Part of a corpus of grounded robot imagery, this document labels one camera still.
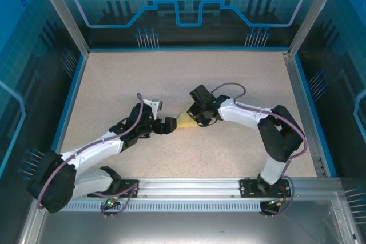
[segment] blue printed backdrop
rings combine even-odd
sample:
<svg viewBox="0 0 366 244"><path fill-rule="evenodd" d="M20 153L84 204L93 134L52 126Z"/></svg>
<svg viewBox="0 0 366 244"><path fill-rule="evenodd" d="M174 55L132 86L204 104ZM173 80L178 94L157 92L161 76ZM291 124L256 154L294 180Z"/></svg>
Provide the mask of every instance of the blue printed backdrop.
<svg viewBox="0 0 366 244"><path fill-rule="evenodd" d="M91 47L137 47L137 29L144 27L159 31L164 46L248 46L246 36L255 37L253 27L254 34L262 34L261 45L270 35L266 46L289 46L312 1L66 0ZM110 38L116 35L119 40Z"/></svg>
<svg viewBox="0 0 366 244"><path fill-rule="evenodd" d="M315 110L346 189L366 187L365 1L328 0L299 51Z"/></svg>
<svg viewBox="0 0 366 244"><path fill-rule="evenodd" d="M0 231L15 243L36 164L26 149L51 149L80 52L49 0L0 0L0 11Z"/></svg>

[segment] metal frame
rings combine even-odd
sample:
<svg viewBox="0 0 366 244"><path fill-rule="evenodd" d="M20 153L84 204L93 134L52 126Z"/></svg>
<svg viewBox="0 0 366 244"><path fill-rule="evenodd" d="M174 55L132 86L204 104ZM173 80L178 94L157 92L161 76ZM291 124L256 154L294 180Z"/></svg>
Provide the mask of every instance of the metal frame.
<svg viewBox="0 0 366 244"><path fill-rule="evenodd" d="M308 136L309 147L314 152L313 157L320 157L322 169L325 175L329 176L329 167L326 165L324 150L312 113L307 101L305 90L299 76L294 56L299 50L309 30L314 24L317 16L327 0L314 0L304 22L301 24L289 53L284 53L284 59L288 74L291 80L299 112L302 116L304 130ZM81 53L88 58L89 47L87 46L75 20L73 19L64 0L51 0L57 13L64 22L70 35L74 39ZM207 203L219 202L258 202L263 199L242 199L240 198L239 178L217 178L217 179L140 179L138 197L133 199L136 202L148 201L149 203L163 203L174 201L206 201ZM341 237L344 243L354 243L353 234L359 241L362 241L355 230L355 224L345 199L343 188L338 178L293 178L295 184L295 201L330 201L333 206L334 219L337 222ZM98 198L79 198L74 202L89 203L90 201L101 201ZM35 201L31 204L29 214L23 228L19 243L36 243L40 234L42 222L48 213L38 211Z"/></svg>
<svg viewBox="0 0 366 244"><path fill-rule="evenodd" d="M299 30L297 31L290 47L289 56L294 57L299 50L301 44L304 42L306 36L308 35L311 27L313 26L318 15L322 11L327 0L314 0L308 13L306 14L304 21L302 22Z"/></svg>
<svg viewBox="0 0 366 244"><path fill-rule="evenodd" d="M90 49L82 36L78 25L76 24L69 8L67 7L64 0L50 0L59 17L61 18L63 24L69 31L72 39L79 48L81 54L87 58L89 56Z"/></svg>
<svg viewBox="0 0 366 244"><path fill-rule="evenodd" d="M319 138L315 120L311 112L309 101L307 100L304 84L300 77L299 68L296 65L295 59L290 57L288 53L284 53L284 59L312 158L313 160L320 158L319 161L321 162L321 165L319 165L318 170L316 169L317 175L321 176L320 173L323 172L327 177L331 177L331 172Z"/></svg>
<svg viewBox="0 0 366 244"><path fill-rule="evenodd" d="M211 178L211 179L163 179L163 178L141 178L138 197L132 200L129 212L253 212L263 199L240 198L240 178ZM338 225L340 237L344 243L354 243L354 224L349 220L351 212L345 199L343 188L339 178L293 178L295 184L294 201L330 201L333 206L334 220ZM78 198L69 203L63 211L68 212L91 212L99 211L101 198ZM150 207L142 209L133 204L147 204ZM219 205L210 209L168 209L164 205ZM251 209L245 210L238 205L253 205ZM46 211L39 211L35 207L35 201L29 211L26 224L19 240L19 244L36 243L41 233L42 221L47 216Z"/></svg>
<svg viewBox="0 0 366 244"><path fill-rule="evenodd" d="M36 207L36 201L33 200L30 205L27 219L25 221L19 244L37 243L37 238L41 229L43 218L46 211L39 211Z"/></svg>

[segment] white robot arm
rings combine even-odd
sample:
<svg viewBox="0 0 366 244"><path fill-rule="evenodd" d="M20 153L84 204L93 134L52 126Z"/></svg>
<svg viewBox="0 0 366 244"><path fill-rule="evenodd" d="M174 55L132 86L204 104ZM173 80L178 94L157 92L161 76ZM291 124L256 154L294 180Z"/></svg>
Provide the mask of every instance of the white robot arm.
<svg viewBox="0 0 366 244"><path fill-rule="evenodd" d="M162 102L144 100L141 118L136 126L127 134L120 136L132 128L138 119L141 103L131 111L130 116L109 129L103 136L83 148L82 153L76 154L81 148L62 154L46 153L33 173L27 186L28 192L38 198L45 182L63 162L74 156L54 176L42 196L42 205L50 212L60 211L71 199L93 192L116 194L121 190L121 177L109 167L101 167L96 171L85 171L101 162L103 159L118 154L137 143L140 138L149 138L151 133L169 134L177 127L176 119L166 117L165 122L157 117L162 108Z"/></svg>
<svg viewBox="0 0 366 244"><path fill-rule="evenodd" d="M200 126L209 126L213 119L232 121L250 127L261 134L269 157L257 177L257 183L259 190L267 195L281 178L291 154L303 141L289 125L269 115L271 113L280 115L300 130L288 110L281 105L269 109L237 103L226 95L216 98L203 85L199 85L190 95L194 99L194 104L188 110L188 114Z"/></svg>

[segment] black bracket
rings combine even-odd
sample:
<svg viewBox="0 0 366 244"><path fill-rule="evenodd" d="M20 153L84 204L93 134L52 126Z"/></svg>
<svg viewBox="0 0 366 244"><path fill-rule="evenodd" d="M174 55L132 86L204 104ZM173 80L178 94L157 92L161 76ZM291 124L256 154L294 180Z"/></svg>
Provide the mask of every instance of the black bracket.
<svg viewBox="0 0 366 244"><path fill-rule="evenodd" d="M136 188L135 188L135 191L133 192L132 198L137 198L138 184L139 184L138 180L134 180L134 179L121 180L120 192L123 190L127 190L129 187L131 187L134 184L136 184ZM128 198L130 196L130 194L131 194L131 192L128 192L123 195L120 195L120 197Z"/></svg>
<svg viewBox="0 0 366 244"><path fill-rule="evenodd" d="M284 197L284 193L279 189L279 187L285 187L286 189L286 197L291 197L291 190L289 186L289 182L286 179L280 179L274 185L274 188L265 195L258 188L258 181L256 179L245 178L239 180L239 190L241 198L282 198Z"/></svg>

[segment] beige work surface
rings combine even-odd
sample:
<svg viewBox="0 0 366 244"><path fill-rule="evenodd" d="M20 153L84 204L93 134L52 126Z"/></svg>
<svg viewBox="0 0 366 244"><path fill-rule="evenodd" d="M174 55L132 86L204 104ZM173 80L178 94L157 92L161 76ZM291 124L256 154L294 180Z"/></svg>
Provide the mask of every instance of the beige work surface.
<svg viewBox="0 0 366 244"><path fill-rule="evenodd" d="M270 108L284 105L301 126L282 53L92 52L62 151L87 144L128 117L138 103L137 92L146 99L163 101L159 117L178 117L192 102L189 92L199 84L212 90L224 82L238 82L246 87L247 93L239 102ZM215 95L234 97L241 92L236 86L226 86ZM208 128L153 134L121 154L105 159L96 168L110 166L122 177L256 177L267 157L258 131L237 123L217 122ZM287 174L315 177L310 153L294 159Z"/></svg>

